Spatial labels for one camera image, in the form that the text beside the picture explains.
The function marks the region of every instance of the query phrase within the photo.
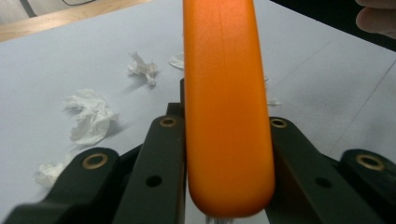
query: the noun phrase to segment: black cable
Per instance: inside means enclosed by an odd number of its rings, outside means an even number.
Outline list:
[[[65,4],[67,4],[68,6],[70,6],[70,7],[76,7],[76,6],[81,6],[81,5],[85,5],[85,4],[94,2],[94,1],[96,1],[96,0],[90,0],[90,1],[88,1],[88,2],[77,3],[77,4],[68,4],[66,1],[64,1],[64,0],[62,0],[62,1],[63,1]]]

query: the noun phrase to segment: white tabletop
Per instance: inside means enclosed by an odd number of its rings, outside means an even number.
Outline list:
[[[364,148],[396,162],[396,52],[267,0],[255,4],[268,96],[282,103],[270,115],[294,122],[335,159]],[[40,164],[88,148],[69,139],[77,123],[64,98],[75,91],[96,90],[120,114],[98,147],[123,154],[143,142],[152,120],[179,101],[183,72],[168,60],[183,50],[182,34],[181,0],[154,0],[0,43],[0,220],[45,196],[34,179]],[[135,51],[158,64],[155,88],[128,77]],[[205,223],[190,200],[186,215]]]

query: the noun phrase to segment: table surface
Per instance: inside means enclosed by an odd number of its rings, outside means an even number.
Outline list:
[[[66,22],[35,18],[0,27],[0,219],[15,205],[46,195],[34,179],[40,164],[90,148],[69,140],[77,123],[76,111],[64,108],[66,96],[94,89],[120,115],[96,145],[120,154],[140,145],[167,103],[179,101],[183,71],[168,61],[183,51],[182,1],[120,2],[122,9],[71,13]],[[321,153],[337,160],[346,149],[364,148],[396,162],[396,52],[268,0],[256,0],[255,7],[268,98],[282,103],[269,106],[270,115],[294,122]],[[29,28],[34,20],[53,26]],[[66,25],[53,28],[57,24]],[[136,51],[158,64],[156,87],[128,77]],[[205,222],[191,199],[186,217],[186,223]],[[266,223],[265,213],[238,223]]]

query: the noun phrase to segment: wooden edge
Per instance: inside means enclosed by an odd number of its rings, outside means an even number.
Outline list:
[[[38,33],[75,21],[85,20],[150,0],[101,0],[81,7],[69,8],[31,19],[0,25],[0,42]]]

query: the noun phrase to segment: orange tool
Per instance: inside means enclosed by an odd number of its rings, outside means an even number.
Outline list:
[[[212,217],[246,217],[275,188],[252,0],[184,0],[185,113],[191,197]]]

